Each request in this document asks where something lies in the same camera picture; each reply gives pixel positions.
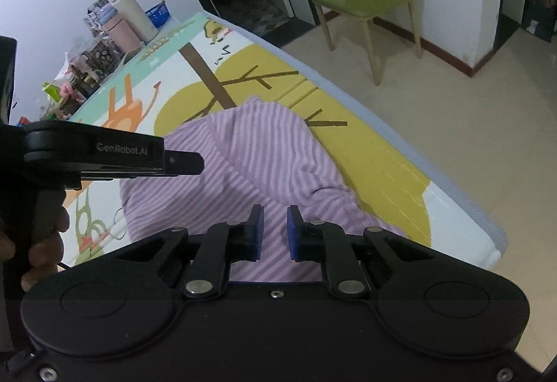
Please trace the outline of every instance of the pink bottle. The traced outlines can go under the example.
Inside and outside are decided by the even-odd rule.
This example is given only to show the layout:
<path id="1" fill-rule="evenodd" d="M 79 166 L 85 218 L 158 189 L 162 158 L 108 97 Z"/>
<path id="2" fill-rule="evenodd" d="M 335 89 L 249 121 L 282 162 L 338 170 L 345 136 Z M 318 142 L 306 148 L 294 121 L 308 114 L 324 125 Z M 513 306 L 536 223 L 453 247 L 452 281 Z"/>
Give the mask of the pink bottle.
<path id="1" fill-rule="evenodd" d="M 99 24 L 102 25 L 112 40 L 118 44 L 123 52 L 132 52 L 141 48 L 141 41 L 118 12 L 110 5 L 106 5 L 99 13 Z"/>

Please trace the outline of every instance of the brown baseboard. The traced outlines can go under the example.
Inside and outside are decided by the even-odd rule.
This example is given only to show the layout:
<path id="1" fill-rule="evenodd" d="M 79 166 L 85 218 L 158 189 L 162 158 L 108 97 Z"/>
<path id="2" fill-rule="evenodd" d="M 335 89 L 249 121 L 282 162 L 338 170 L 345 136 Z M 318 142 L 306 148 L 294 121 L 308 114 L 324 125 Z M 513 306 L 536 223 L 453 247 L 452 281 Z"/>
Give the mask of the brown baseboard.
<path id="1" fill-rule="evenodd" d="M 340 13 L 336 11 L 329 11 L 325 14 L 325 19 L 329 22 L 331 19 L 340 16 Z M 404 38 L 410 42 L 414 42 L 414 35 L 411 31 L 406 30 L 402 27 L 399 27 L 392 22 L 386 21 L 385 19 L 381 19 L 380 17 L 376 17 L 373 20 L 375 25 L 378 25 L 381 28 L 389 30 L 391 33 L 394 33 L 401 38 Z M 495 55 L 495 51 L 491 50 L 486 56 L 484 56 L 474 67 L 468 66 L 464 61 L 459 58 L 456 58 L 454 55 L 451 55 L 446 50 L 441 49 L 439 46 L 436 46 L 434 43 L 428 41 L 427 39 L 422 38 L 422 48 L 427 50 L 427 52 L 432 53 L 438 58 L 441 58 L 445 63 L 450 64 L 453 68 L 463 72 L 468 77 L 474 77 L 482 67 L 484 67 L 488 61 L 490 61 L 493 56 Z"/>

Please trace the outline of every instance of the purple striped garment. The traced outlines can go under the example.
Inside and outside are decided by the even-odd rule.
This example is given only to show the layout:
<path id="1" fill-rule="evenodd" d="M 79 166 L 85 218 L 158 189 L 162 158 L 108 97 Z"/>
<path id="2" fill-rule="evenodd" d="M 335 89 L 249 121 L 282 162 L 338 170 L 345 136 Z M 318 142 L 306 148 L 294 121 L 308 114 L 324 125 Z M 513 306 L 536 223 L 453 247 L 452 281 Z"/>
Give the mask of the purple striped garment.
<path id="1" fill-rule="evenodd" d="M 122 180 L 120 193 L 132 240 L 172 226 L 204 233 L 220 222 L 244 221 L 254 204 L 265 208 L 261 260 L 232 265 L 230 280 L 301 282 L 321 279 L 316 263 L 290 259 L 286 208 L 305 221 L 337 223 L 349 234 L 367 226 L 404 235 L 358 208 L 335 164 L 305 122 L 275 102 L 250 98 L 237 108 L 180 126 L 165 147 L 199 152 L 200 176 Z"/>

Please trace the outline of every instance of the wooden chair leg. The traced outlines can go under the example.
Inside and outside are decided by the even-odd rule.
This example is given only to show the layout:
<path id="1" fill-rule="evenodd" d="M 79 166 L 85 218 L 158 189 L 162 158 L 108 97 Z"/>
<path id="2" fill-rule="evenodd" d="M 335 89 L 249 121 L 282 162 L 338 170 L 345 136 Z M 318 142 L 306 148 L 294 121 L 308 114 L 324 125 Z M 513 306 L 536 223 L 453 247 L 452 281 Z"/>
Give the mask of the wooden chair leg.
<path id="1" fill-rule="evenodd" d="M 377 62 L 375 61 L 375 55 L 373 53 L 373 45 L 371 44 L 371 31 L 369 29 L 369 20 L 361 21 L 361 26 L 364 29 L 364 35 L 366 36 L 366 45 L 368 48 L 368 59 L 369 66 L 371 67 L 371 74 L 373 76 L 373 82 L 375 86 L 381 85 L 381 75 L 379 73 L 379 68 Z"/>
<path id="2" fill-rule="evenodd" d="M 412 21 L 412 29 L 414 30 L 414 41 L 416 42 L 416 55 L 418 58 L 423 56 L 422 35 L 418 23 L 418 14 L 416 13 L 416 5 L 414 2 L 408 2 L 408 10 L 410 11 L 410 19 Z"/>
<path id="3" fill-rule="evenodd" d="M 315 9 L 317 10 L 317 15 L 319 16 L 319 22 L 321 22 L 321 28 L 325 34 L 325 39 L 329 45 L 329 49 L 332 52 L 335 50 L 335 46 L 332 44 L 331 33 L 329 32 L 329 26 L 327 25 L 327 19 L 325 18 L 325 13 L 323 13 L 323 8 L 318 3 L 314 3 Z"/>

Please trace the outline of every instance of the pink toy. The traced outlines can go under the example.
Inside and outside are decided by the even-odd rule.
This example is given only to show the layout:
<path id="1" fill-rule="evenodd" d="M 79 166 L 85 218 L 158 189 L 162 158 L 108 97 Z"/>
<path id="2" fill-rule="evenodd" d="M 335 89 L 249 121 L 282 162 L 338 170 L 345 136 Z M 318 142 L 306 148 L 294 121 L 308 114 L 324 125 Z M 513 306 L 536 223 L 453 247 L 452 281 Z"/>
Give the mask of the pink toy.
<path id="1" fill-rule="evenodd" d="M 77 100 L 80 104 L 84 102 L 84 99 L 80 96 L 80 94 L 74 90 L 70 84 L 70 82 L 64 82 L 60 87 L 60 96 L 63 99 L 67 99 L 68 97 L 72 97 L 73 99 Z"/>

